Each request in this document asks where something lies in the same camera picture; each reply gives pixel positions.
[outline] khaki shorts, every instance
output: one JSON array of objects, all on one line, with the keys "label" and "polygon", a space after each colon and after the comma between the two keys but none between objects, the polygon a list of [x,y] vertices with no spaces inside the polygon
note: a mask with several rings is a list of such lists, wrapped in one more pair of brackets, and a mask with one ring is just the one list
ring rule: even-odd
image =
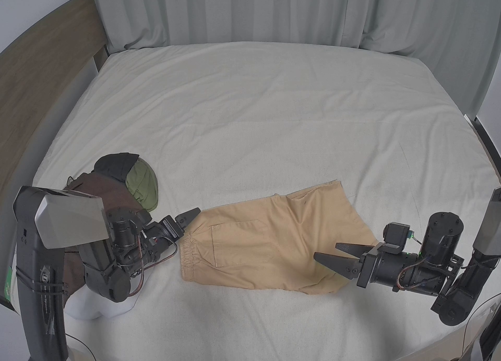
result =
[{"label": "khaki shorts", "polygon": [[289,195],[202,211],[180,241],[186,281],[307,294],[336,292],[348,280],[313,259],[345,255],[337,242],[377,240],[333,181]]}]

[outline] mattress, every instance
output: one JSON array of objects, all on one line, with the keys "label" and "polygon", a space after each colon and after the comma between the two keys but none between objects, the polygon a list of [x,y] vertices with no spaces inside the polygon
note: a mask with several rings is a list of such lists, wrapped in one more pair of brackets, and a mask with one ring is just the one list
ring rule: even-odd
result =
[{"label": "mattress", "polygon": [[[423,237],[460,215],[472,243],[498,179],[454,102],[418,60],[342,47],[227,43],[114,54],[62,126],[34,184],[62,188],[101,156],[140,154],[156,171],[159,220],[341,180],[375,236]],[[410,241],[406,251],[417,252]],[[478,304],[501,291],[494,271]],[[154,268],[135,307],[67,332],[103,360],[390,360],[454,327],[433,297],[350,282],[336,294],[205,286],[179,256]]]}]

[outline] folded shorts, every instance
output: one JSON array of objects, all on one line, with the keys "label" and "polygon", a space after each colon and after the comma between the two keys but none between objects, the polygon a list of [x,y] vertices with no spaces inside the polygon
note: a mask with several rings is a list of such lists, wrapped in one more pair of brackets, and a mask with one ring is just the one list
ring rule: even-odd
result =
[{"label": "folded shorts", "polygon": [[377,240],[333,181],[202,211],[180,240],[186,281],[306,294],[336,292],[348,280],[313,259],[346,254],[337,242]]}]

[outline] green tag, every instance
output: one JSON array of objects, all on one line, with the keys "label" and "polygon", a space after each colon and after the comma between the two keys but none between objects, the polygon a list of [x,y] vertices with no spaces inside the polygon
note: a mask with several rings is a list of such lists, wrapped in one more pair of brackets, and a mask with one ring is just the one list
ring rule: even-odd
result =
[{"label": "green tag", "polygon": [[10,281],[12,279],[12,268],[9,266],[7,271],[7,280],[5,281],[5,288],[3,290],[3,296],[10,302]]}]

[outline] curtain fold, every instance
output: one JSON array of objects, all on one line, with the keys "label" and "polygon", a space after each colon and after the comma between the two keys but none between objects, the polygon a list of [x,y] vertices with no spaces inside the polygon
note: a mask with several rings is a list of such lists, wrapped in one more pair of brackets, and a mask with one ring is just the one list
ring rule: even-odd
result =
[{"label": "curtain fold", "polygon": [[423,61],[474,117],[501,50],[501,0],[96,0],[109,51],[280,41]]}]

